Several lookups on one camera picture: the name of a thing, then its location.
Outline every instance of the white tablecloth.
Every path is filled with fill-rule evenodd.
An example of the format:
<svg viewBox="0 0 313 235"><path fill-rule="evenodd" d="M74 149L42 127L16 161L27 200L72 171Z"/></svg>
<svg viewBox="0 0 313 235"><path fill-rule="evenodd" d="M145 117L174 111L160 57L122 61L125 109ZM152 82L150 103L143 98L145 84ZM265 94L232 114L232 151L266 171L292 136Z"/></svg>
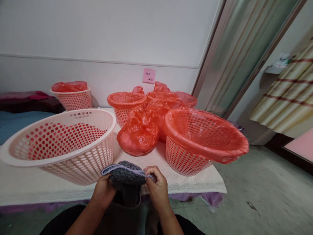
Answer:
<svg viewBox="0 0 313 235"><path fill-rule="evenodd" d="M112 108L105 108L114 113ZM116 125L114 134L121 128ZM125 153L115 141L114 162L127 160L142 169L157 165L168 181L168 190L173 193L227 193L224 181L214 166L195 176L186 177L176 173L165 158L165 144L142 157ZM45 202L76 201L90 199L95 184L80 186L61 179L38 168L11 167L0 161L0 206L34 204Z"/></svg>

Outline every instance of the pink sticky note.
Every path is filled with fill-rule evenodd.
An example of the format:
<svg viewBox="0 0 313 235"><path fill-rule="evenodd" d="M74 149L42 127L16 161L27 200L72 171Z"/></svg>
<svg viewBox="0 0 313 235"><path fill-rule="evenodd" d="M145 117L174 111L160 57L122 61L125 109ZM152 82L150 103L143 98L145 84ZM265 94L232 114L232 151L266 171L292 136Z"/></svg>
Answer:
<svg viewBox="0 0 313 235"><path fill-rule="evenodd" d="M154 79L156 78L156 71L153 69L143 69L143 82L154 83Z"/></svg>

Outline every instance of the white wall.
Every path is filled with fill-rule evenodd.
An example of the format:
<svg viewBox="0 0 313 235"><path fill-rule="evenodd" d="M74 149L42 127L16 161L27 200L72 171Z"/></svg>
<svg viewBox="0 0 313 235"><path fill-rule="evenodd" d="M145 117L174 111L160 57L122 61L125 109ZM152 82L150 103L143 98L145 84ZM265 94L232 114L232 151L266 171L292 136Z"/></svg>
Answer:
<svg viewBox="0 0 313 235"><path fill-rule="evenodd" d="M93 106L154 85L191 93L221 0L0 0L0 93L83 80Z"/></svg>
<svg viewBox="0 0 313 235"><path fill-rule="evenodd" d="M189 94L198 74L198 69L0 56L0 93L48 92L56 82L80 80L91 87L94 107L109 107L107 96L111 93L132 91L135 86L143 86L145 92L153 90L153 84L142 82L144 68L155 69L156 80L173 91Z"/></svg>
<svg viewBox="0 0 313 235"><path fill-rule="evenodd" d="M198 67L220 0L1 0L0 53Z"/></svg>
<svg viewBox="0 0 313 235"><path fill-rule="evenodd" d="M290 53L291 55L298 53L309 39L313 37L312 9L313 0L307 0L262 67L261 72L256 76L228 118L228 120L237 122L246 128L246 136L251 144L263 145L275 134L275 132L268 129L266 126L249 119L252 109L278 77L277 75L263 73L263 71L267 66L273 64L281 53Z"/></svg>

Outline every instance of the floor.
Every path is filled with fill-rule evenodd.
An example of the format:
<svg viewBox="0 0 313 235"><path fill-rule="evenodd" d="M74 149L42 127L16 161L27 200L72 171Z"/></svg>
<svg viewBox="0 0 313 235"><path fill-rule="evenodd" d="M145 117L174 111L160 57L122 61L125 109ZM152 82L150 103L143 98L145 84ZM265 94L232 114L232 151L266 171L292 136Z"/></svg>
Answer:
<svg viewBox="0 0 313 235"><path fill-rule="evenodd" d="M215 164L228 194L215 212L196 198L171 200L176 214L192 221L205 234L312 234L313 176L265 147L228 164ZM42 210L0 216L0 234L39 234L52 213Z"/></svg>

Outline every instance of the white plastic basket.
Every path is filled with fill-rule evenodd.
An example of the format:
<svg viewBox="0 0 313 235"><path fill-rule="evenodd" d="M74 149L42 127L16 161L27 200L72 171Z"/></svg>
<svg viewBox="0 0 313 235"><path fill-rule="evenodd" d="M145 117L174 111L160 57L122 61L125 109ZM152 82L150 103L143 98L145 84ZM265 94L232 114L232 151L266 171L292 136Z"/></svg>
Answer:
<svg viewBox="0 0 313 235"><path fill-rule="evenodd" d="M84 91L76 92L56 92L50 90L51 93L60 101L67 111L92 108L90 87Z"/></svg>
<svg viewBox="0 0 313 235"><path fill-rule="evenodd" d="M0 159L17 167L39 167L79 185L96 182L113 163L115 115L81 109L35 122L9 138Z"/></svg>

